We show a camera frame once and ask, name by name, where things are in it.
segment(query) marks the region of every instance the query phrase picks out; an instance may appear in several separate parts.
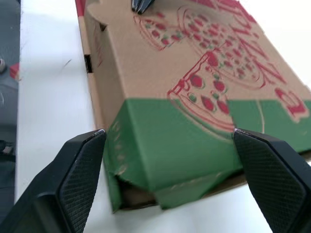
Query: white table surface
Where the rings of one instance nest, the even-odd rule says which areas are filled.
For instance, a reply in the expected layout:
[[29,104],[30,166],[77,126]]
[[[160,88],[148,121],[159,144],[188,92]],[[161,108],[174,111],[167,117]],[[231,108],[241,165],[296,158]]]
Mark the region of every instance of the white table surface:
[[[241,2],[296,74],[311,85],[310,1]],[[94,129],[75,1],[22,0],[20,36],[16,200],[65,141]],[[165,212],[150,207],[113,215],[102,169],[85,232],[269,233],[271,230],[247,185]]]

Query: pizza slice illustration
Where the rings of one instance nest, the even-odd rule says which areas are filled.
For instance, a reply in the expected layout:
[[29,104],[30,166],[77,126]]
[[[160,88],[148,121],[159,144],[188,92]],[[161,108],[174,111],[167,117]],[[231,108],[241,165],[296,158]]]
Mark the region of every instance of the pizza slice illustration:
[[231,139],[235,126],[227,105],[227,87],[221,74],[211,72],[206,52],[167,96],[189,119],[221,139]]
[[178,27],[169,25],[165,21],[134,16],[134,22],[144,39],[158,51],[180,42],[185,37]]

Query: pizza box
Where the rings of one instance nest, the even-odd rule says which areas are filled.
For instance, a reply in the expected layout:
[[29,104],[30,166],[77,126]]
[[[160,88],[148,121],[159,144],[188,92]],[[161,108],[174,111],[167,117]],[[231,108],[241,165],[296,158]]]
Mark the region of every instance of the pizza box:
[[143,15],[128,1],[81,2],[113,211],[245,183],[235,127],[310,149],[311,94],[239,2],[157,0]]

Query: textured gripper pad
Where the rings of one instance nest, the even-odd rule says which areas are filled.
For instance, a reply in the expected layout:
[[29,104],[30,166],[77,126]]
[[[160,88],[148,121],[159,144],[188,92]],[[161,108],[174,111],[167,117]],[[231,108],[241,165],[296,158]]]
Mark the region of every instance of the textured gripper pad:
[[105,133],[86,142],[59,192],[60,202],[74,232],[82,233],[97,189]]
[[249,188],[274,233],[291,232],[306,198],[298,179],[270,146],[247,134],[235,132],[234,142]]

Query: pizza illustration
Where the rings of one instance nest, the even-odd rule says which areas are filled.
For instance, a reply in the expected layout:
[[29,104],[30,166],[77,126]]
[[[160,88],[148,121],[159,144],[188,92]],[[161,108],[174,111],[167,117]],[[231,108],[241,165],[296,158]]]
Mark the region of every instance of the pizza illustration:
[[138,26],[140,34],[158,51],[180,42],[185,37],[178,27],[171,26],[164,21],[134,16],[134,22]]
[[205,53],[167,95],[196,123],[222,139],[230,139],[235,126],[227,105],[227,87],[221,74],[211,72],[207,65],[211,54]]
[[206,14],[188,8],[178,10],[180,30],[197,54],[215,51],[208,60],[210,68],[247,89],[260,89],[264,77],[232,30],[213,22]]

